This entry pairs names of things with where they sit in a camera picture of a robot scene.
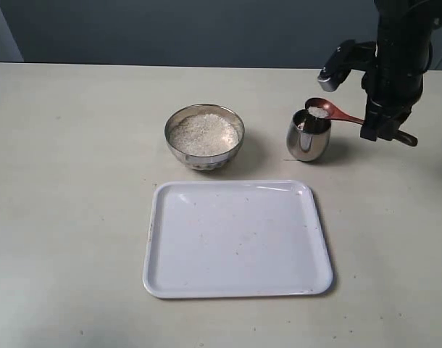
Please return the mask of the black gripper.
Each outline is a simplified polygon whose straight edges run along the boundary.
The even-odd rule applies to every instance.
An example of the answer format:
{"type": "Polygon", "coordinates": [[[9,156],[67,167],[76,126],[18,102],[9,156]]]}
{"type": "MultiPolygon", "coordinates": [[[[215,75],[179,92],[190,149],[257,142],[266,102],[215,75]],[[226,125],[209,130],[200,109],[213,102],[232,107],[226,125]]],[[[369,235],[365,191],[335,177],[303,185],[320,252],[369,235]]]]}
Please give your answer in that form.
{"type": "Polygon", "coordinates": [[[410,113],[423,92],[423,75],[432,62],[430,35],[379,34],[377,54],[364,85],[367,100],[360,137],[392,141],[395,116],[410,113]]]}

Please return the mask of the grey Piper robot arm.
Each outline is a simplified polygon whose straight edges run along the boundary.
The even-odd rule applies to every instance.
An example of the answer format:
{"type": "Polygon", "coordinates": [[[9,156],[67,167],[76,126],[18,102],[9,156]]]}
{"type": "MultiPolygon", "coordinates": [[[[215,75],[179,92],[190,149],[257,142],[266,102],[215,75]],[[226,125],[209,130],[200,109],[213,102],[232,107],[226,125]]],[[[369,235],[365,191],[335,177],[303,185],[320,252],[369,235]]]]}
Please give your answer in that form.
{"type": "Polygon", "coordinates": [[[395,139],[423,92],[433,59],[431,36],[442,26],[442,1],[376,1],[376,53],[364,74],[367,93],[360,136],[395,139]]]}

